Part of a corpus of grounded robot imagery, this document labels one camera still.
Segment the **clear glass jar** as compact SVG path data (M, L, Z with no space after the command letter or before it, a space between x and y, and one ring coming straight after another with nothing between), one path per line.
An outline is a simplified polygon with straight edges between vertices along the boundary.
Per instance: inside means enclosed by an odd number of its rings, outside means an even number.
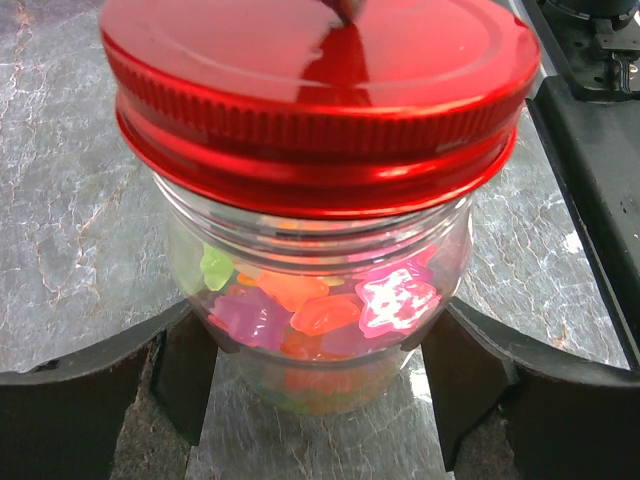
M249 386L297 413L379 396L455 295L473 246L470 196L403 216L311 220L156 185L179 289Z

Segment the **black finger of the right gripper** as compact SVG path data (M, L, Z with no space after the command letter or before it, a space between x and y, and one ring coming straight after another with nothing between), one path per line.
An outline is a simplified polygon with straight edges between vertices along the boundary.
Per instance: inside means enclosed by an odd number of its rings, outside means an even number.
M344 25L352 25L361 14L366 0L320 0L330 8Z

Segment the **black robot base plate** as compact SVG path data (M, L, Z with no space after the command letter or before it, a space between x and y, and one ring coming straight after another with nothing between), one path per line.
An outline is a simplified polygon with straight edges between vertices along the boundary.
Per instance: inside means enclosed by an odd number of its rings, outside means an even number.
M614 329L639 367L639 4L514 1L542 47L527 102Z

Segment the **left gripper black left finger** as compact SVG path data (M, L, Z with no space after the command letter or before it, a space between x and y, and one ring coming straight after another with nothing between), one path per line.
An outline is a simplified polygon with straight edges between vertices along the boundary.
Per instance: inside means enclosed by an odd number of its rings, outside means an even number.
M183 301L27 372L2 373L2 478L184 478L216 357Z

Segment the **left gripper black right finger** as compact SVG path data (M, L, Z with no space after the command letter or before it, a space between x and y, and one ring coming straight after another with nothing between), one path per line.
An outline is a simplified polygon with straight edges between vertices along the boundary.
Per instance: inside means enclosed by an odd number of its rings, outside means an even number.
M456 478L638 478L638 371L556 349L459 299L422 352Z

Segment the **red jar lid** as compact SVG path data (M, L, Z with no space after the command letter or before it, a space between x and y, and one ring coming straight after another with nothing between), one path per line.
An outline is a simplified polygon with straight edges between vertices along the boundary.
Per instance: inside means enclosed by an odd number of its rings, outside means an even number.
M464 196L516 141L534 32L491 1L108 1L116 118L160 177L244 210L376 218Z

